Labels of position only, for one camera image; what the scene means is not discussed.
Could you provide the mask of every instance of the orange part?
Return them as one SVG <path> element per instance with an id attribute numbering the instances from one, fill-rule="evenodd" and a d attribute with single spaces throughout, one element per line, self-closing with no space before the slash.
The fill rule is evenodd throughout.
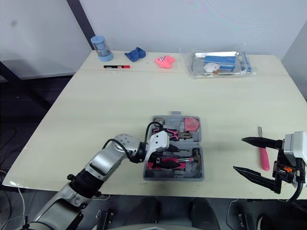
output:
<path id="1" fill-rule="evenodd" d="M 292 172 L 292 170 L 293 170 L 292 168 L 289 168 L 289 167 L 284 167 L 283 169 L 284 169 L 285 171 L 287 171 L 287 172 Z"/>

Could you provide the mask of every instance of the open toolbox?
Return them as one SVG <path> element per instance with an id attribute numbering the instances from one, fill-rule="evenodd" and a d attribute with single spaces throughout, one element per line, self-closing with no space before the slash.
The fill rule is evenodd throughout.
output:
<path id="1" fill-rule="evenodd" d="M 163 152 L 153 153 L 144 164 L 143 178 L 152 181 L 202 181 L 204 179 L 201 122 L 197 116 L 172 115 L 154 116 L 153 121 L 163 125 L 152 125 L 151 136 L 167 132 L 170 147 Z"/>

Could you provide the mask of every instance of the metal tray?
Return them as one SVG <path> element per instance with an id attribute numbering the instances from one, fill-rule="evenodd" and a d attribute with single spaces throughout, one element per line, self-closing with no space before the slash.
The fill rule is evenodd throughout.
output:
<path id="1" fill-rule="evenodd" d="M 251 67 L 247 54 L 242 52 L 230 51 L 192 54 L 190 63 L 192 73 L 197 75 L 212 75 L 212 73 L 208 73 L 203 69 L 206 56 L 236 57 L 235 68 L 222 69 L 223 72 L 219 73 L 219 75 L 242 75 L 246 72 L 251 72 Z"/>

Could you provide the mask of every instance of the white wall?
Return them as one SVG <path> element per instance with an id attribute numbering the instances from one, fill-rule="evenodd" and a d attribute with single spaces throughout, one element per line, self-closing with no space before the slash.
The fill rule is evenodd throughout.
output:
<path id="1" fill-rule="evenodd" d="M 111 49 L 178 52 L 246 43 L 283 58 L 307 20 L 305 0 L 81 0 Z"/>
<path id="2" fill-rule="evenodd" d="M 17 76 L 73 74 L 90 51 L 65 0 L 0 0 L 0 60 Z"/>
<path id="3" fill-rule="evenodd" d="M 282 63 L 307 100 L 307 22 L 282 59 Z"/>

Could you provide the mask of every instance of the pen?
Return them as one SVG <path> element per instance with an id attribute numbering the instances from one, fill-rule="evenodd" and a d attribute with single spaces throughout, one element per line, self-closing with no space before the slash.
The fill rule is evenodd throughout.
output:
<path id="1" fill-rule="evenodd" d="M 113 69 L 129 69 L 130 66 L 104 66 L 104 68 L 113 68 Z"/>
<path id="2" fill-rule="evenodd" d="M 262 128 L 258 126 L 259 137 L 262 137 Z M 267 150 L 265 148 L 260 148 L 260 162 L 262 169 L 265 171 L 270 170 L 270 163 Z"/>

